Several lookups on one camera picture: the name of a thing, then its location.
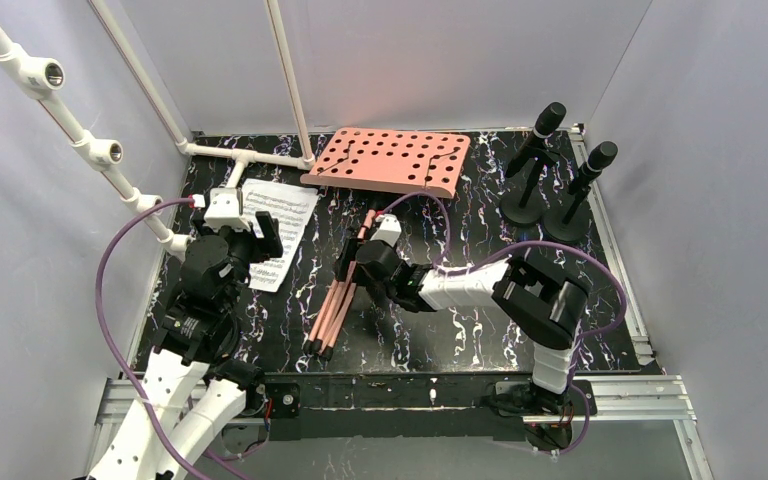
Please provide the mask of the sheet music page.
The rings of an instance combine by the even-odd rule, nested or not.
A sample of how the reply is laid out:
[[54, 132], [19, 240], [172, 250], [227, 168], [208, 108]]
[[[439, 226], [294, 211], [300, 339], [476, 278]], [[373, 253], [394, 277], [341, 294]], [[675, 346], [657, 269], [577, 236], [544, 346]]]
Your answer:
[[254, 230], [262, 236], [254, 214], [267, 211], [278, 220], [277, 233], [283, 247], [283, 255], [277, 259], [252, 264], [249, 282], [252, 290], [275, 293], [284, 282], [298, 247], [304, 237], [316, 203], [319, 199], [315, 188], [305, 188], [279, 182], [246, 179], [241, 187], [243, 216], [252, 220]]

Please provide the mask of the pink music stand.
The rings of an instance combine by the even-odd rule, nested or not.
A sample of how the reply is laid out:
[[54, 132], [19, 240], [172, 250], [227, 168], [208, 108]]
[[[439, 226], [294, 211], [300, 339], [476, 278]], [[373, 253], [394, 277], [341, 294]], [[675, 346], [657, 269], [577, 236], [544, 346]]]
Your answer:
[[[425, 192], [451, 199], [469, 146], [465, 134], [346, 127], [334, 134], [301, 181], [318, 187], [400, 195]], [[370, 240], [378, 215], [378, 208], [370, 208], [350, 239]], [[331, 358], [357, 287], [334, 276], [304, 341], [304, 353]]]

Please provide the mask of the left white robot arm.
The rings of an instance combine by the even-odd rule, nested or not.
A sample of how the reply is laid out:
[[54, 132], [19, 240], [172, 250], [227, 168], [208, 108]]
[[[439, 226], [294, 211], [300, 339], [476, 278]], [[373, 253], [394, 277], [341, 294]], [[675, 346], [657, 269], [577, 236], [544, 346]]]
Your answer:
[[240, 228], [211, 228], [185, 250], [174, 294], [152, 341], [136, 397], [90, 479], [182, 479], [228, 422], [242, 413], [262, 370], [233, 358], [234, 308], [252, 264], [278, 258], [279, 223], [266, 211]]

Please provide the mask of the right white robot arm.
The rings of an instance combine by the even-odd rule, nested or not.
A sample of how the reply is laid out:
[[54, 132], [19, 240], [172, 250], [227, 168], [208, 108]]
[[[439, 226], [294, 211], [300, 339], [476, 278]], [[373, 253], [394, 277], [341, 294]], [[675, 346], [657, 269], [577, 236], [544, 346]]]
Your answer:
[[375, 285], [406, 311], [497, 307], [534, 344], [526, 390], [491, 406], [510, 414], [565, 415], [574, 344], [590, 290], [561, 266], [526, 248], [463, 270], [411, 264], [383, 240], [353, 240], [334, 263], [338, 281]]

